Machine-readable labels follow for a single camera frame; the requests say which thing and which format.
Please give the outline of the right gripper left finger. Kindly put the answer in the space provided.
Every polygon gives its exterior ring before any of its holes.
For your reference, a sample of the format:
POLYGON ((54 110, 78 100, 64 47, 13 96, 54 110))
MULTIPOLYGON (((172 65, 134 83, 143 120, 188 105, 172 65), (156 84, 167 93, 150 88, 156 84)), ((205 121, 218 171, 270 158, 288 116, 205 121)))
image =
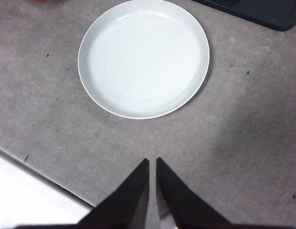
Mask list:
POLYGON ((88 215, 81 226, 144 226, 149 202, 149 161, 135 170, 88 215))

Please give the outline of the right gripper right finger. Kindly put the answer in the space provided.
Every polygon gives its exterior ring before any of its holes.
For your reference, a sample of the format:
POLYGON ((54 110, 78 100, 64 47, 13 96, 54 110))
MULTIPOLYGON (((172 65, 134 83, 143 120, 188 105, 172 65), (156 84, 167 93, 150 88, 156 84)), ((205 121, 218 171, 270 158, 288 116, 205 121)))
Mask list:
POLYGON ((161 220, 170 216, 177 226, 232 225, 197 196, 160 157, 156 160, 156 195, 161 220))

